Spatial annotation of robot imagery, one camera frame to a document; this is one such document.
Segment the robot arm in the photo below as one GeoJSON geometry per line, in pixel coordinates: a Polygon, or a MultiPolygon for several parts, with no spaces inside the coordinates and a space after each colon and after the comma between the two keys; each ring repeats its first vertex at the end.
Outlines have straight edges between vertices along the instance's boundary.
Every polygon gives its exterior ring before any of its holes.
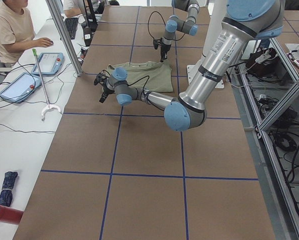
{"type": "Polygon", "coordinates": [[[221,32],[206,56],[201,58],[188,88],[170,97],[127,82],[127,71],[117,67],[110,75],[100,73],[94,83],[101,85],[100,102],[115,94],[117,102],[128,105],[142,101],[163,110],[166,124],[175,131],[202,125],[206,118],[205,101],[227,69],[251,40],[274,38],[281,34],[285,2],[281,0],[230,0],[221,19],[221,32]]]}
{"type": "Polygon", "coordinates": [[[174,40],[175,32],[179,31],[191,36],[196,35],[198,26],[196,24],[197,16],[200,11],[200,6],[196,0],[173,0],[172,7],[187,12],[186,20],[181,20],[176,15],[171,15],[165,25],[165,32],[161,39],[157,40],[157,46],[160,46],[160,61],[163,62],[167,59],[167,53],[171,48],[172,41],[174,40]]]}

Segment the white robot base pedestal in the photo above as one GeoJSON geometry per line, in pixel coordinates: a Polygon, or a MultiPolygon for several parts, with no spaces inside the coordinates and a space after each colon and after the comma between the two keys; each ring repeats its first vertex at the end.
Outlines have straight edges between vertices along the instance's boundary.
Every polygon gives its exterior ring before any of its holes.
{"type": "Polygon", "coordinates": [[[198,68],[202,64],[203,60],[207,57],[210,49],[213,47],[217,37],[221,33],[222,26],[221,21],[226,14],[226,3],[225,0],[216,0],[213,5],[213,9],[211,12],[211,19],[209,23],[209,27],[207,30],[207,36],[205,39],[205,43],[203,46],[202,57],[199,59],[195,65],[187,66],[187,78],[188,83],[190,84],[194,79],[198,68]]]}

